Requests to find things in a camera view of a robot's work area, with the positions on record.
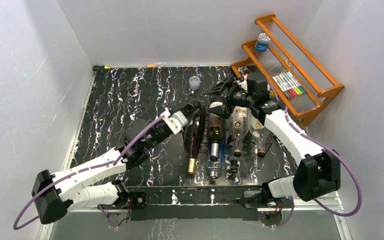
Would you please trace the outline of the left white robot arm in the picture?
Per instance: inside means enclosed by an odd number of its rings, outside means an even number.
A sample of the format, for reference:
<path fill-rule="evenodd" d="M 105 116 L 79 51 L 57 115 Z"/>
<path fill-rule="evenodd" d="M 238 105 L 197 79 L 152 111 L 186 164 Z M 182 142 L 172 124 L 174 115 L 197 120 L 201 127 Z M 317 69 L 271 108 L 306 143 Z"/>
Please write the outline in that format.
<path fill-rule="evenodd" d="M 76 209 L 110 205 L 124 208 L 129 193 L 120 181 L 98 185 L 107 177 L 125 173 L 149 159 L 149 151 L 185 130 L 204 110 L 190 98 L 153 121 L 137 119 L 121 135 L 121 141 L 102 155 L 73 168 L 51 173 L 43 170 L 32 188 L 32 203 L 43 225 L 54 223 Z"/>

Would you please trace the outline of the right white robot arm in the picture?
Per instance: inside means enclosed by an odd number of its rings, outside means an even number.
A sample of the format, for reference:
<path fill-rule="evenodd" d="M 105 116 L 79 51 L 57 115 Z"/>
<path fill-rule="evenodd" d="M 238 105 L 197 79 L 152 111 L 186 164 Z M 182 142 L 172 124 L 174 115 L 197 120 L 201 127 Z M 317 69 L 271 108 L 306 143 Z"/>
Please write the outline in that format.
<path fill-rule="evenodd" d="M 251 196 L 252 200 L 275 207 L 282 198 L 308 202 L 340 189 L 341 163 L 337 153 L 308 139 L 289 116 L 287 108 L 270 97 L 268 81 L 262 74 L 254 72 L 240 81 L 230 73 L 204 94 L 222 98 L 223 105 L 209 109 L 222 118 L 233 116 L 236 107 L 249 109 L 252 116 L 284 144 L 297 164 L 295 175 L 264 182 L 261 192 Z"/>

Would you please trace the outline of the dark green white-label wine bottle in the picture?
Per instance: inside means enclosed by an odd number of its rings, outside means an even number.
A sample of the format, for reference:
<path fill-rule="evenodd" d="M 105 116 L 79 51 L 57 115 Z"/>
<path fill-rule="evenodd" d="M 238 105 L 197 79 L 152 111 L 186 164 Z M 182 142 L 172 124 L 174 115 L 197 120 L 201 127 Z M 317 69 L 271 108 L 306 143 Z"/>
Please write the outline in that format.
<path fill-rule="evenodd" d="M 193 121 L 189 123 L 189 126 L 187 126 L 186 130 L 183 132 L 182 137 L 183 137 L 183 144 L 184 144 L 184 149 L 185 153 L 188 157 L 187 154 L 187 134 L 191 131 L 194 131 L 194 134 L 198 136 L 202 136 L 202 141 L 204 137 L 204 132 L 205 132 L 205 122 L 206 122 L 206 107 L 203 106 L 203 112 L 199 117 L 196 117 Z"/>

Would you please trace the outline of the green silver-foil wine bottle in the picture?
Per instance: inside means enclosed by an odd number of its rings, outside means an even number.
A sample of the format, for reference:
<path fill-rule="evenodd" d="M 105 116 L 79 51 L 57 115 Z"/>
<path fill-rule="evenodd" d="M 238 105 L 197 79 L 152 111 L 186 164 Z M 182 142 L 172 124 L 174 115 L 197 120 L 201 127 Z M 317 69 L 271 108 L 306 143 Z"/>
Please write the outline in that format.
<path fill-rule="evenodd" d="M 217 162 L 219 160 L 219 148 L 223 140 L 225 139 L 225 119 L 210 113 L 208 126 L 207 126 L 207 137 L 210 143 L 210 160 Z"/>

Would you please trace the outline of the clear bottle white gold label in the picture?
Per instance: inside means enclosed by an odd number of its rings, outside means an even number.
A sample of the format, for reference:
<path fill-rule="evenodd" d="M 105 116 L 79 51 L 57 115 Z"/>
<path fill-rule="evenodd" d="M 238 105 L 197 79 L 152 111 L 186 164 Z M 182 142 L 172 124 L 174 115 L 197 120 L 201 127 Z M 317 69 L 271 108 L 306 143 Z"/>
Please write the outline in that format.
<path fill-rule="evenodd" d="M 248 109 L 236 106 L 227 121 L 228 131 L 233 143 L 233 156 L 240 157 L 243 151 L 243 140 L 249 131 Z"/>

